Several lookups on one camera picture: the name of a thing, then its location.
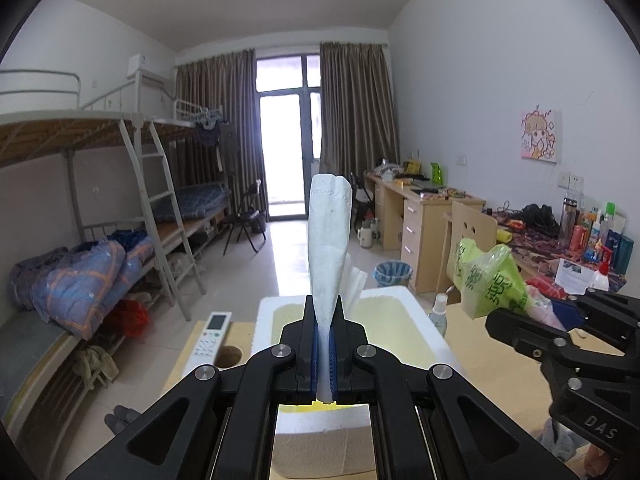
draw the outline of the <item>green plastic bag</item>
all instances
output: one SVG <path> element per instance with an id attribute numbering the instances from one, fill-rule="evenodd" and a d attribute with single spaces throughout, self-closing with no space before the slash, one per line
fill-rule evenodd
<path id="1" fill-rule="evenodd" d="M 504 244 L 483 253 L 474 240 L 462 238 L 452 275 L 462 297 L 462 309 L 474 319 L 496 308 L 525 314 L 525 306 L 531 301 L 511 249 Z"/>

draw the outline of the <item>glass door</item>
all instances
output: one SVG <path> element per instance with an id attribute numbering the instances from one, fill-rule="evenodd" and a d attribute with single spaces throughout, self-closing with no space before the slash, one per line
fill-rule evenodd
<path id="1" fill-rule="evenodd" d="M 322 138 L 319 56 L 258 60 L 256 88 L 270 219 L 307 218 Z"/>

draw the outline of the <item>white wall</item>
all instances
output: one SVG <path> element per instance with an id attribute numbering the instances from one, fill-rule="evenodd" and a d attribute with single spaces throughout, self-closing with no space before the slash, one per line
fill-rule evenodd
<path id="1" fill-rule="evenodd" d="M 286 56 L 287 54 L 312 54 L 320 52 L 320 43 L 388 43 L 386 30 L 378 28 L 337 27 L 296 32 L 276 32 L 237 40 L 212 41 L 178 52 L 176 65 L 190 63 L 207 57 L 255 48 L 257 57 Z"/>
<path id="2" fill-rule="evenodd" d="M 389 38 L 403 156 L 420 149 L 490 206 L 556 214 L 559 171 L 581 175 L 640 244 L 640 56 L 602 0 L 410 0 Z M 562 111 L 557 166 L 520 159 L 519 114 L 537 104 Z M 623 289 L 634 296 L 639 252 Z"/>
<path id="3" fill-rule="evenodd" d="M 81 102 L 126 81 L 127 61 L 134 54 L 174 64 L 175 52 L 139 31 L 74 0 L 43 0 L 18 33 L 0 68 L 45 68 L 76 72 L 82 79 Z M 91 82 L 97 81 L 97 88 Z M 7 76 L 0 88 L 16 82 Z M 43 79 L 21 80 L 36 88 Z M 145 88 L 143 112 L 170 116 L 169 103 L 159 91 Z M 126 106 L 131 100 L 124 96 Z M 73 99 L 42 99 L 22 95 L 0 101 L 0 112 L 34 108 L 71 108 Z M 0 170 L 0 324 L 14 311 L 6 296 L 6 278 L 14 263 L 58 246 L 78 243 L 66 165 L 61 155 L 41 158 Z M 159 164 L 150 168 L 150 192 L 161 185 Z M 141 214 L 133 169 L 124 148 L 76 153 L 76 183 L 84 223 L 130 218 Z"/>

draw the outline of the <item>bed ladder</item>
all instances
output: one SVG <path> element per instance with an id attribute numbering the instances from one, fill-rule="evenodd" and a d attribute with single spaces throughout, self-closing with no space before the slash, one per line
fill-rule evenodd
<path id="1" fill-rule="evenodd" d="M 154 250 L 156 253 L 156 268 L 158 270 L 158 274 L 160 275 L 162 289 L 164 290 L 164 293 L 166 294 L 169 301 L 178 304 L 180 310 L 182 311 L 184 319 L 187 321 L 191 321 L 191 314 L 184 304 L 180 291 L 178 290 L 178 284 L 191 271 L 193 271 L 193 275 L 196 279 L 196 282 L 198 283 L 200 293 L 202 295 L 206 294 L 207 289 L 202 283 L 200 273 L 198 272 L 198 267 L 196 266 L 196 260 L 193 257 L 193 252 L 191 252 L 191 247 L 187 239 L 187 232 L 184 229 L 184 223 L 182 222 L 182 216 L 180 215 L 178 200 L 175 196 L 174 181 L 171 178 L 169 161 L 166 158 L 164 147 L 160 142 L 160 137 L 158 136 L 156 126 L 153 121 L 149 122 L 149 132 L 151 133 L 151 137 L 156 146 L 156 151 L 151 153 L 142 153 L 142 124 L 140 124 L 140 126 L 134 124 L 134 127 L 135 146 L 131 142 L 129 131 L 127 130 L 127 125 L 125 124 L 124 120 L 120 121 L 120 133 L 122 134 L 124 145 L 127 149 L 127 153 L 129 153 L 129 158 L 131 159 L 133 170 L 136 173 L 136 180 L 138 181 L 138 190 L 140 192 L 140 202 L 142 203 L 142 213 L 145 218 L 146 232 L 147 234 L 149 234 L 149 236 L 151 236 L 151 239 L 154 243 Z M 162 160 L 162 169 L 164 171 L 164 179 L 166 181 L 167 189 L 162 193 L 150 197 L 146 190 L 143 161 L 145 158 L 152 157 L 160 158 Z M 183 270 L 182 274 L 178 276 L 178 278 L 174 278 L 174 275 L 171 272 L 171 267 L 169 266 L 169 261 L 166 257 L 167 251 L 165 250 L 164 245 L 162 244 L 162 240 L 160 239 L 160 235 L 158 234 L 158 227 L 156 226 L 156 220 L 154 219 L 154 213 L 151 207 L 151 204 L 153 202 L 156 202 L 166 196 L 171 197 L 171 203 L 174 207 L 175 220 L 178 225 L 178 228 L 170 235 L 169 238 L 166 239 L 166 241 L 169 242 L 171 240 L 174 240 L 177 236 L 182 237 L 182 244 L 184 245 L 184 250 L 187 254 L 189 262 L 186 269 Z"/>

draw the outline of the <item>remote control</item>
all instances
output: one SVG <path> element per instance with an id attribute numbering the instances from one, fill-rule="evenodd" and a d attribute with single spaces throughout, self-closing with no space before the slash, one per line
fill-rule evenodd
<path id="1" fill-rule="evenodd" d="M 231 312 L 212 312 L 205 323 L 205 328 L 196 341 L 187 364 L 182 370 L 186 377 L 194 368 L 200 365 L 212 365 L 220 345 L 225 339 L 226 330 L 231 322 Z"/>

